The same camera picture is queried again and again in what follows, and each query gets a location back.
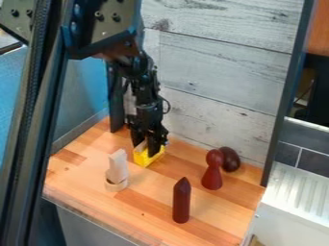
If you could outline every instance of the red sphere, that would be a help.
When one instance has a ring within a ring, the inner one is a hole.
[[[238,156],[235,150],[229,147],[221,147],[219,151],[224,155],[224,162],[222,168],[226,172],[234,172],[240,168],[240,157]]]
[[[224,163],[224,155],[218,149],[211,150],[207,154],[206,162],[211,167],[219,167]]]

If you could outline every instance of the wood plank wall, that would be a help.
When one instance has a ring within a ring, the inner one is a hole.
[[[263,164],[304,0],[143,0],[172,134]]]

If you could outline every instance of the wooden tabletop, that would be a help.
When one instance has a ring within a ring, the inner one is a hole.
[[[128,153],[129,187],[110,193],[104,187],[108,154]],[[207,150],[170,139],[166,153],[148,168],[133,163],[127,129],[109,132],[109,118],[51,157],[44,196],[140,245],[239,245],[264,192],[262,169],[243,164],[223,173],[223,188],[205,189]],[[192,186],[191,219],[171,218],[172,189],[182,177]]]
[[[311,26],[309,53],[329,56],[329,1],[318,0]]]

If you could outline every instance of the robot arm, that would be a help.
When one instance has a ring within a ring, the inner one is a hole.
[[[125,90],[130,86],[136,97],[136,114],[128,114],[127,123],[134,147],[146,140],[148,157],[152,158],[167,144],[168,130],[162,125],[164,102],[167,101],[159,95],[160,83],[152,58],[140,51],[128,61],[116,61],[119,73],[126,80]]]

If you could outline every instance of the metal frame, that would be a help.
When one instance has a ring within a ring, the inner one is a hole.
[[[315,0],[305,0],[300,17],[299,27],[296,35],[295,44],[292,51],[291,63],[289,66],[286,83],[282,92],[281,102],[278,109],[278,113],[275,120],[272,138],[269,144],[268,153],[266,157],[265,169],[261,180],[262,186],[267,186],[274,157],[276,153],[276,147],[279,141],[279,135],[283,127],[287,110],[291,104],[291,95],[293,93],[296,78],[300,75],[301,67],[304,63],[305,53],[304,48],[307,43],[307,34],[309,31],[310,20],[313,16],[313,9],[315,6]]]

